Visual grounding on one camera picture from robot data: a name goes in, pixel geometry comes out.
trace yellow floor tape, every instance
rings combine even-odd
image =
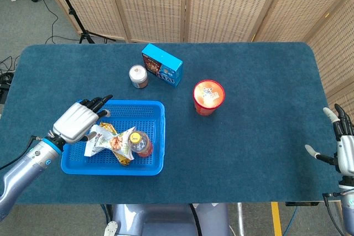
[[[280,224],[278,202],[271,202],[270,205],[272,206],[274,236],[282,236],[282,226]]]

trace tripod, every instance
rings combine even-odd
[[[77,16],[76,11],[73,8],[73,6],[71,5],[70,1],[69,0],[65,0],[65,2],[67,4],[67,6],[69,7],[69,14],[74,16],[77,24],[79,25],[79,27],[80,27],[80,29],[82,31],[81,36],[80,36],[79,44],[81,44],[82,41],[85,40],[85,39],[88,41],[89,44],[94,44],[95,42],[91,38],[90,34],[98,36],[98,37],[101,37],[101,38],[104,38],[106,40],[116,41],[116,40],[114,40],[112,38],[109,38],[109,37],[106,37],[106,36],[103,36],[103,35],[100,35],[100,34],[97,34],[97,33],[92,33],[90,31],[86,30],[85,27],[82,25],[80,18]]]

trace jar lid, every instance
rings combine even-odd
[[[134,83],[141,83],[147,79],[148,74],[146,72],[145,67],[141,65],[135,65],[132,66],[129,70],[129,77]]]
[[[133,144],[138,144],[142,140],[142,136],[139,133],[134,132],[130,135],[129,139]]]
[[[203,108],[215,109],[225,99],[225,91],[214,80],[202,80],[194,87],[193,96],[194,100]]]

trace cardboard box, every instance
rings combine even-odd
[[[168,52],[148,44],[142,51],[145,68],[172,86],[182,79],[183,62]]]

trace gray floor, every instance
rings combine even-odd
[[[58,15],[54,35],[77,39],[78,35],[65,18],[54,0],[45,0],[48,7]],[[28,45],[43,44],[51,36],[55,16],[48,12],[42,0],[0,0],[0,61],[20,55]],[[97,43],[102,39],[94,38]],[[54,38],[56,43],[77,43]],[[334,203],[331,204],[338,220]],[[279,204],[282,231],[294,212],[294,207]],[[229,205],[230,224],[238,235],[237,207]],[[244,203],[244,228],[246,235],[274,235],[270,203]],[[93,205],[33,205],[16,206],[7,219],[0,223],[0,236],[11,235],[103,235],[105,217],[100,206]],[[326,209],[300,207],[288,235],[338,235]]]

